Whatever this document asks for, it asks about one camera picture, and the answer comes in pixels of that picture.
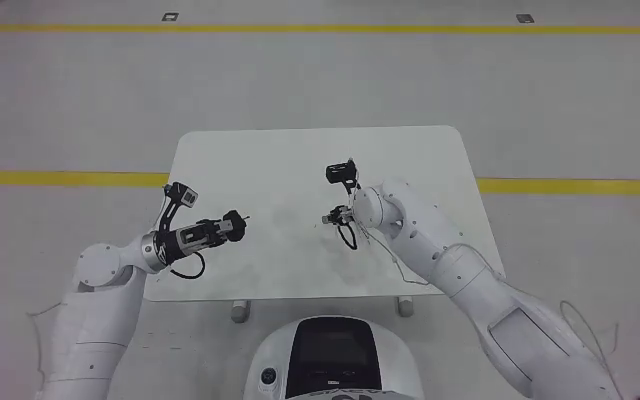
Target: gray floor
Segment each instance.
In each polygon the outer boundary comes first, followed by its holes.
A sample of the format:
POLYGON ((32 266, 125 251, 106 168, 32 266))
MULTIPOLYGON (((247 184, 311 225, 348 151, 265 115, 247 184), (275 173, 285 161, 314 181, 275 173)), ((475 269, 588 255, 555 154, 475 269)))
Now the gray floor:
MULTIPOLYGON (((635 24, 637 2, 4 0, 2 23, 635 24)), ((191 130, 453 125, 478 176, 636 178, 637 36, 0 34, 0 169, 168 171, 191 130)), ((160 190, 0 187, 0 395, 38 385, 24 313, 60 300, 77 255, 149 227, 160 190)), ((572 300, 640 395, 640 198, 484 195, 512 283, 572 300)), ((517 399, 446 299, 145 302, 110 399, 232 399, 273 329, 355 315, 404 338, 432 399, 517 399), (149 385, 153 378, 155 384, 149 385)), ((45 336, 53 315, 39 320, 45 336)))

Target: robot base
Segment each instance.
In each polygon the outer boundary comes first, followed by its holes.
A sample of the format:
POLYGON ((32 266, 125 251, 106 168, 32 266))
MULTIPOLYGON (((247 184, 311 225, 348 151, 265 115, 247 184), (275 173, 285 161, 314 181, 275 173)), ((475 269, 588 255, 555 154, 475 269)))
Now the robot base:
POLYGON ((260 344, 244 400, 346 388, 424 398, 415 360, 402 339, 362 319, 320 316, 287 324, 260 344))

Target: black cable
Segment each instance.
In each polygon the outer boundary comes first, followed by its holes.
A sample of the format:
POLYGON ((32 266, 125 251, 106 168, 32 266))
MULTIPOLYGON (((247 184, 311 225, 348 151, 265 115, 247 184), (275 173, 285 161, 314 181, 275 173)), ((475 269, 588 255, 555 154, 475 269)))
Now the black cable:
POLYGON ((198 272, 195 275, 184 275, 181 274, 180 272, 177 272, 175 270, 171 270, 170 272, 172 274, 174 274, 177 277, 180 277, 182 279, 198 279, 202 276, 202 274, 204 274, 204 266, 205 266, 205 262, 204 262, 204 257, 202 257, 202 254, 198 253, 197 251, 194 253, 195 255, 197 255, 200 258, 200 262, 202 263, 202 269, 200 270, 200 272, 198 272))
POLYGON ((351 250, 358 250, 358 243, 356 243, 356 234, 353 232, 351 225, 349 224, 338 225, 338 233, 340 234, 340 237, 342 237, 342 241, 344 242, 344 244, 346 244, 351 250), (341 229, 343 226, 346 226, 347 228, 349 228, 349 232, 351 232, 351 239, 353 239, 353 244, 349 243, 347 238, 344 237, 344 233, 342 233, 342 229, 341 229))

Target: table leg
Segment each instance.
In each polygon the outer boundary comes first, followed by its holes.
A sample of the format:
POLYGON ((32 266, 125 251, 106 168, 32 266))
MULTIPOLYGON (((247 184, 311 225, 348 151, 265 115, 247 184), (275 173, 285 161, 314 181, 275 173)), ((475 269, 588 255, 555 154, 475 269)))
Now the table leg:
POLYGON ((242 324, 249 319, 251 311, 251 301, 236 300, 231 306, 231 320, 236 324, 242 324))
POLYGON ((413 297, 398 296, 396 297, 396 307, 401 317, 408 318, 413 315, 413 297))

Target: display screen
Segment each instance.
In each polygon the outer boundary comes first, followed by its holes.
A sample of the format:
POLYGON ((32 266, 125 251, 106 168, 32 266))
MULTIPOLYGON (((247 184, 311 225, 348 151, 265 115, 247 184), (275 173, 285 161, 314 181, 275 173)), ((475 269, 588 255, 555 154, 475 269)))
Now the display screen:
POLYGON ((367 352, 352 332, 305 332, 300 344, 303 363, 367 364, 367 352))

